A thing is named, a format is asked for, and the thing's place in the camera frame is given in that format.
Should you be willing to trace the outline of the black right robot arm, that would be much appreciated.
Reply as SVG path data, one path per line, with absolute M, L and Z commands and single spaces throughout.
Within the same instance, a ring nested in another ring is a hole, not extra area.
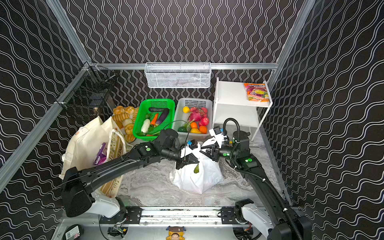
M 251 153 L 250 134 L 242 131 L 234 118 L 227 118 L 222 128 L 215 127 L 212 132 L 223 137 L 210 148 L 213 159 L 224 158 L 234 171 L 241 174 L 266 209 L 266 213 L 259 214 L 252 209 L 253 201 L 250 199 L 236 202 L 236 220 L 251 224 L 267 240 L 310 240 L 310 220 L 294 211 L 271 183 L 262 164 Z

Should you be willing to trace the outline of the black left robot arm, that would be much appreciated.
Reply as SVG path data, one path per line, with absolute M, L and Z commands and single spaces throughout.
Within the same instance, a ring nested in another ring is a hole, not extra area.
M 104 184 L 161 159 L 175 161 L 179 170 L 189 164 L 197 164 L 198 158 L 187 153 L 187 145 L 181 146 L 178 133 L 172 129 L 162 130 L 151 142 L 135 145 L 128 153 L 102 165 L 78 170 L 68 169 L 62 183 L 61 195 L 67 217 L 74 218 L 84 213 L 104 216 L 109 221 L 121 223 L 127 218 L 123 201 L 98 194 Z

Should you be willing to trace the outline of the green cabbage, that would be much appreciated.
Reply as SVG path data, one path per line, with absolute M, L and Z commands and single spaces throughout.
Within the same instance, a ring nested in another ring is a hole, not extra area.
M 195 174 L 198 174 L 199 171 L 200 171 L 200 169 L 199 169 L 199 165 L 196 165 L 196 167 L 194 168 L 194 173 L 195 173 Z

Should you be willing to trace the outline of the cream floral tote bag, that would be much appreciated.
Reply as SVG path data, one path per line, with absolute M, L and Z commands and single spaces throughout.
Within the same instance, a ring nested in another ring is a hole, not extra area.
M 97 117 L 72 136 L 62 155 L 63 169 L 59 178 L 64 179 L 66 171 L 73 167 L 79 171 L 95 167 L 93 163 L 102 143 L 107 144 L 107 160 L 104 164 L 133 148 L 132 144 L 125 141 L 125 135 L 112 118 L 103 122 Z

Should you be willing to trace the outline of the purple Fox's candy bag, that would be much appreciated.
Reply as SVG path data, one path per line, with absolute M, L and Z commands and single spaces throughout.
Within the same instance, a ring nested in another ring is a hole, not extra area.
M 102 165 L 106 160 L 107 160 L 107 144 L 102 143 L 102 145 L 98 151 L 98 154 L 94 160 L 93 165 L 94 166 Z

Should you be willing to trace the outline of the white plastic grocery bag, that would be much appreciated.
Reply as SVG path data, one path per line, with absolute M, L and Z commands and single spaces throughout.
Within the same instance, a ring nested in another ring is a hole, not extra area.
M 201 150 L 198 153 L 189 154 L 188 156 L 195 156 L 198 158 L 199 163 L 186 165 L 179 170 L 176 170 L 175 165 L 174 169 L 170 172 L 170 180 L 172 184 L 181 190 L 202 194 L 211 187 L 221 183 L 224 178 L 219 163 L 208 157 L 208 147 L 216 144 L 214 138 L 210 138 L 203 143 L 198 143 L 201 145 Z M 198 174 L 194 173 L 196 165 L 199 165 L 200 169 Z

